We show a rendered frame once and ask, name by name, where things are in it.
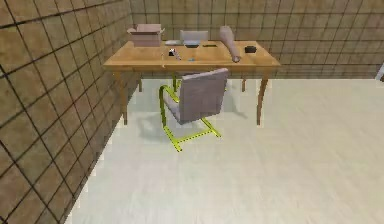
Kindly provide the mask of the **wooden desk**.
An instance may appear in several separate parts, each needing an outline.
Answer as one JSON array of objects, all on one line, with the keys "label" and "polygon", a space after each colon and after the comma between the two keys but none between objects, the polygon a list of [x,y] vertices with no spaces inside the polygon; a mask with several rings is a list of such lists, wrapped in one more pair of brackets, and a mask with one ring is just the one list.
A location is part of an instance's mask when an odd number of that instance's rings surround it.
[{"label": "wooden desk", "polygon": [[[203,47],[215,44],[217,47]],[[133,72],[172,72],[176,71],[210,71],[217,68],[227,68],[231,72],[259,73],[262,75],[257,102],[257,124],[262,121],[263,98],[271,74],[278,69],[280,63],[256,41],[235,41],[241,60],[232,61],[231,55],[221,41],[205,41],[197,48],[175,46],[181,60],[168,55],[171,46],[162,43],[159,47],[135,47],[127,42],[115,54],[106,60],[104,68],[113,73],[118,82],[120,108],[124,124],[127,124],[127,99],[123,93],[122,73]],[[255,46],[256,53],[245,53],[246,46]]]}]

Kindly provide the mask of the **grey chair with yellow frame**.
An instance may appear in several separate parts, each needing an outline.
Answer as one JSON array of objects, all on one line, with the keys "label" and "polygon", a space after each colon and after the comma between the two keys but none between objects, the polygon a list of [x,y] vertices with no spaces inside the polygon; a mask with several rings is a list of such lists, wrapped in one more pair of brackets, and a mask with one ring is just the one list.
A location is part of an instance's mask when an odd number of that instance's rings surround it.
[{"label": "grey chair with yellow frame", "polygon": [[[174,148],[181,152],[182,142],[213,133],[220,137],[219,131],[207,120],[207,117],[221,112],[226,91],[229,70],[220,68],[209,72],[184,75],[176,86],[179,94],[168,85],[162,85],[158,91],[162,128]],[[168,109],[179,125],[202,121],[207,129],[189,136],[176,138],[167,126],[165,109]]]}]

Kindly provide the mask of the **grey laptop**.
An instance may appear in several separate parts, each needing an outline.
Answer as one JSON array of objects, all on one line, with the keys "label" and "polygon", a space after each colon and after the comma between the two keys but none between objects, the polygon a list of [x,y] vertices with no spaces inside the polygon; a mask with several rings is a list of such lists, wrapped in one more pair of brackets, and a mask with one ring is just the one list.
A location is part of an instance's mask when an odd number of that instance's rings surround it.
[{"label": "grey laptop", "polygon": [[197,48],[202,41],[208,40],[208,32],[181,30],[180,39],[187,48]]}]

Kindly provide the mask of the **open cardboard box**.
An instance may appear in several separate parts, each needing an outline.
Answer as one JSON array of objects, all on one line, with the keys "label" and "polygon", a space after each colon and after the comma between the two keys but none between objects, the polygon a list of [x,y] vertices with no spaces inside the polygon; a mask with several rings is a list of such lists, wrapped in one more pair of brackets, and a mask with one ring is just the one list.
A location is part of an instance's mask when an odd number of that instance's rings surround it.
[{"label": "open cardboard box", "polygon": [[135,47],[159,47],[164,31],[161,24],[135,24],[127,33]]}]

